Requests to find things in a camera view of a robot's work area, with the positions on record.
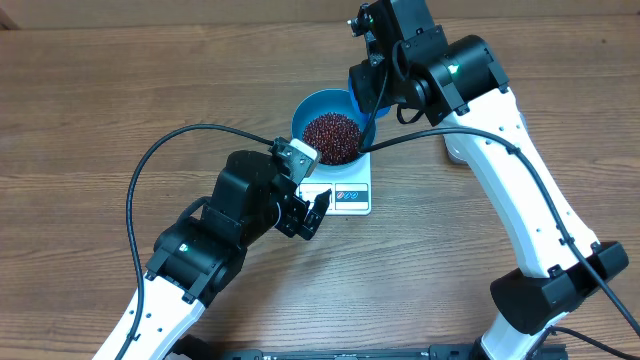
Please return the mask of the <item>blue plastic scoop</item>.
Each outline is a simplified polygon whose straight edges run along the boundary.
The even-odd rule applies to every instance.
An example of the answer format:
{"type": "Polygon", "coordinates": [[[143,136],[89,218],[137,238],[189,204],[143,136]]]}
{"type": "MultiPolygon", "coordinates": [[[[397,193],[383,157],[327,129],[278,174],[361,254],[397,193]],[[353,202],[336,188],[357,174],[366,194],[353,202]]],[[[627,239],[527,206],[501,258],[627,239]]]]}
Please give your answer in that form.
{"type": "MultiPolygon", "coordinates": [[[[359,115],[361,119],[368,120],[370,118],[370,113],[364,113],[361,111],[360,106],[355,98],[355,92],[351,80],[348,80],[348,92],[354,112],[359,115]]],[[[390,112],[390,110],[390,107],[379,108],[376,113],[376,119],[386,116],[390,112]]]]}

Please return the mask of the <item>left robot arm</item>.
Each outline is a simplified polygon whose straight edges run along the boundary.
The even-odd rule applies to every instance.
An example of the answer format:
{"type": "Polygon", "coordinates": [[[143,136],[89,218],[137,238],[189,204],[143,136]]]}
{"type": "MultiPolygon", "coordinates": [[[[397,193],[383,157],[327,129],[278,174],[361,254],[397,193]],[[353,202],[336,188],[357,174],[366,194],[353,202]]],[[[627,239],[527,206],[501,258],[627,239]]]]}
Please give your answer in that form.
{"type": "Polygon", "coordinates": [[[240,272],[248,247],[271,228],[311,239],[330,194],[296,195],[319,155],[289,145],[236,151],[213,193],[194,202],[154,244],[137,292],[98,359],[162,359],[240,272]]]}

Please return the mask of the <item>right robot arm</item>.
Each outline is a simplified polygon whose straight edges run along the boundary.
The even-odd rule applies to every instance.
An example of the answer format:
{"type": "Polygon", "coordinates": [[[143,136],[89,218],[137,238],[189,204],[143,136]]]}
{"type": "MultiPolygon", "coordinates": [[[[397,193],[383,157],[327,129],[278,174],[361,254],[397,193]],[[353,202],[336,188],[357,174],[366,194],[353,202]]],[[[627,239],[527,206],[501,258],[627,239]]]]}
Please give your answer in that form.
{"type": "Polygon", "coordinates": [[[349,22],[366,59],[349,71],[354,102],[370,119],[411,109],[467,164],[495,207],[517,268],[492,282],[498,314],[474,359],[533,359],[561,319],[629,263],[573,211],[536,150],[498,58],[469,35],[449,42],[422,1],[374,1],[349,22]]]}

